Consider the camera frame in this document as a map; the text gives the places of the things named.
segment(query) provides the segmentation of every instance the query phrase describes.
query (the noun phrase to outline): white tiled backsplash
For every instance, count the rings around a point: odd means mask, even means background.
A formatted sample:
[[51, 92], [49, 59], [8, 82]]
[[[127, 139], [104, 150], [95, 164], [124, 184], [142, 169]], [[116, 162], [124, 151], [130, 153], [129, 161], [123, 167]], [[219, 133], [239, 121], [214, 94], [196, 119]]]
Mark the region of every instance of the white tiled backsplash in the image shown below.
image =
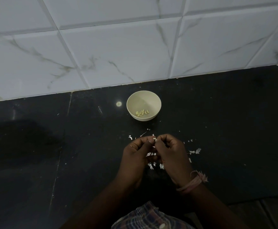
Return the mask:
[[278, 63], [278, 0], [0, 0], [0, 100]]

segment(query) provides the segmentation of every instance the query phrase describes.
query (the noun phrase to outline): bowl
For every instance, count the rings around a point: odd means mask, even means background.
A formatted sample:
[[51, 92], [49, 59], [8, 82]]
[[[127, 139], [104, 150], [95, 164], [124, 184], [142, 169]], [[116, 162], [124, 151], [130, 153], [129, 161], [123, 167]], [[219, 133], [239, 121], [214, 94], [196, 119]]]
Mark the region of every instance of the bowl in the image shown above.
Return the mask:
[[[159, 113], [161, 100], [158, 95], [150, 91], [138, 91], [133, 93], [126, 102], [126, 107], [130, 115], [139, 121], [149, 121]], [[149, 111], [141, 117], [137, 117], [136, 112], [141, 110]]]

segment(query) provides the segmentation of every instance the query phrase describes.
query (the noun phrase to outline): shirt button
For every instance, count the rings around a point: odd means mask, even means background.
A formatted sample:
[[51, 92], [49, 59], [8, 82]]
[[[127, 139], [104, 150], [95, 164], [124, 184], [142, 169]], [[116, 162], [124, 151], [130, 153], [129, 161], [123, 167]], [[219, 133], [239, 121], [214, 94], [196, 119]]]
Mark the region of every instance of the shirt button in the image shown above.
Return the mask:
[[166, 224], [163, 223], [163, 224], [161, 224], [161, 225], [159, 226], [159, 229], [163, 229], [165, 226], [166, 226]]

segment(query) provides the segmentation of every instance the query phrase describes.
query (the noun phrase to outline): person's left hand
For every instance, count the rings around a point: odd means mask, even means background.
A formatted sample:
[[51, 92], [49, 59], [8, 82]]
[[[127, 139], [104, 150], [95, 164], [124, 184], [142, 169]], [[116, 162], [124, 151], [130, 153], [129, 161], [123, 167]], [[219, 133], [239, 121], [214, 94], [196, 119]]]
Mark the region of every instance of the person's left hand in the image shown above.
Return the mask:
[[155, 152], [155, 136], [145, 136], [137, 138], [128, 144], [123, 151], [122, 161], [116, 181], [126, 189], [137, 188], [142, 180], [143, 170], [151, 160], [156, 160], [157, 156], [146, 155]]

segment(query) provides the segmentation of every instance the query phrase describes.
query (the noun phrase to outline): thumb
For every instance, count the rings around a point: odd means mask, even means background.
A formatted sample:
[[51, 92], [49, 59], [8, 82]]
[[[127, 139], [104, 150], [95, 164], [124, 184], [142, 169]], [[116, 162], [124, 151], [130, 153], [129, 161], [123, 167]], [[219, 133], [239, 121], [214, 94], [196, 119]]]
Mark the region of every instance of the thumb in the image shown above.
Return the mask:
[[168, 148], [166, 147], [166, 145], [162, 140], [157, 140], [157, 142], [155, 143], [155, 148], [160, 154], [161, 158], [164, 158], [166, 156]]
[[147, 142], [145, 142], [142, 147], [138, 150], [138, 153], [142, 155], [143, 157], [146, 156], [146, 154], [152, 150], [153, 144], [155, 143], [154, 139], [149, 139]]

